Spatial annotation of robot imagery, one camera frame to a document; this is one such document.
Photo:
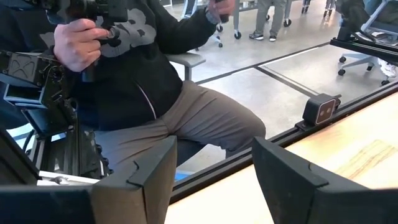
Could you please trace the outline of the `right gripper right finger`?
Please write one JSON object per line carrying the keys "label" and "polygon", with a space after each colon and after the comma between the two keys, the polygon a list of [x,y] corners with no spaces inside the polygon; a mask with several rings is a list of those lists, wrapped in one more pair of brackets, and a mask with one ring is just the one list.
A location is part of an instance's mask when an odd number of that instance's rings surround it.
{"label": "right gripper right finger", "polygon": [[252,161],[274,224],[398,224],[398,189],[371,190],[260,137]]}

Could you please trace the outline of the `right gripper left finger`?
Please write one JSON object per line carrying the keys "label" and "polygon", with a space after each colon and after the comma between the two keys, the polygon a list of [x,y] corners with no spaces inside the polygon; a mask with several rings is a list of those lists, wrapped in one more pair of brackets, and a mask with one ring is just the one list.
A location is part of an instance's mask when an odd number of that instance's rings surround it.
{"label": "right gripper left finger", "polygon": [[0,224],[164,224],[176,164],[169,136],[95,184],[0,187]]}

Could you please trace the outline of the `person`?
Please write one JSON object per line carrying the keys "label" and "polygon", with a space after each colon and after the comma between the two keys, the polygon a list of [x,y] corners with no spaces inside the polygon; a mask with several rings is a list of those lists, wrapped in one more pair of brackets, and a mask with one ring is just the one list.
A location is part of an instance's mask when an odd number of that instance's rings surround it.
{"label": "person", "polygon": [[256,26],[254,31],[249,34],[252,40],[264,39],[264,26],[267,22],[268,12],[271,6],[274,7],[271,28],[269,30],[269,41],[275,42],[282,25],[285,23],[285,10],[289,0],[258,0]]}
{"label": "person", "polygon": [[[66,67],[80,123],[95,132],[112,170],[121,170],[170,135],[218,146],[227,157],[266,135],[264,123],[251,110],[181,80],[167,58],[204,45],[214,33],[220,20],[208,12],[208,5],[178,20],[159,0],[127,0],[127,15],[126,22],[116,24],[118,39],[99,39],[97,60],[82,72]],[[55,57],[57,26],[44,11],[0,3],[1,50]]]}

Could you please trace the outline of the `person's hand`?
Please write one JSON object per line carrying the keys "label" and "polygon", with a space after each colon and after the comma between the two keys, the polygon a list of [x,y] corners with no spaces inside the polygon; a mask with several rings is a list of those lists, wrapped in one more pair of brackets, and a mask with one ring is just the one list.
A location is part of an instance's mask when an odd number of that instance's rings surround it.
{"label": "person's hand", "polygon": [[220,16],[232,15],[235,7],[234,0],[209,0],[208,12],[220,20]]}
{"label": "person's hand", "polygon": [[73,72],[82,72],[101,55],[99,39],[109,31],[97,28],[89,19],[78,19],[55,28],[53,53],[57,60]]}

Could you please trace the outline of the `white office chair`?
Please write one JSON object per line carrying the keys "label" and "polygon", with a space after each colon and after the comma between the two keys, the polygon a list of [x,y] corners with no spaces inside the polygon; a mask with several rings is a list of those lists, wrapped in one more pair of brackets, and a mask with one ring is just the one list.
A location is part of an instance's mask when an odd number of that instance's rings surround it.
{"label": "white office chair", "polygon": [[[398,0],[337,0],[340,27],[366,39],[398,47]],[[397,75],[398,65],[378,59],[386,78]]]}

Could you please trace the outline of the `black aluminium table frame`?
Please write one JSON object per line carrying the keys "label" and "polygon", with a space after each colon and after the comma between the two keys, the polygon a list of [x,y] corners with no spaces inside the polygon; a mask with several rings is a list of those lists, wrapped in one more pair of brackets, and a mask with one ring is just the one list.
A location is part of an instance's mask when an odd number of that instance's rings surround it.
{"label": "black aluminium table frame", "polygon": [[[379,87],[367,95],[361,96],[341,105],[330,120],[322,123],[319,126],[305,128],[303,126],[304,122],[300,121],[293,128],[290,128],[270,138],[269,140],[270,142],[276,143],[282,147],[289,146],[397,92],[398,81],[391,82],[387,85]],[[175,183],[172,196],[170,198],[170,203],[173,204],[178,202],[179,200],[188,197],[191,194],[194,194],[195,192],[198,192],[209,185],[212,185],[221,179],[240,171],[241,169],[248,167],[251,164],[251,150],[247,149],[233,157],[230,157],[229,159],[223,160],[207,167],[206,169],[194,173],[189,177]]]}

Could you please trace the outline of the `black rail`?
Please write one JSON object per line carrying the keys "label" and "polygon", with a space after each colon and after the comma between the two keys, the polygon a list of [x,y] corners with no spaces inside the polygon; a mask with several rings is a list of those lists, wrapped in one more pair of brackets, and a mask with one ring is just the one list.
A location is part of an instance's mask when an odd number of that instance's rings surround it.
{"label": "black rail", "polygon": [[380,58],[394,65],[398,65],[398,47],[378,43],[374,39],[366,39],[347,27],[340,27],[337,37],[330,40],[330,45],[346,50]]}

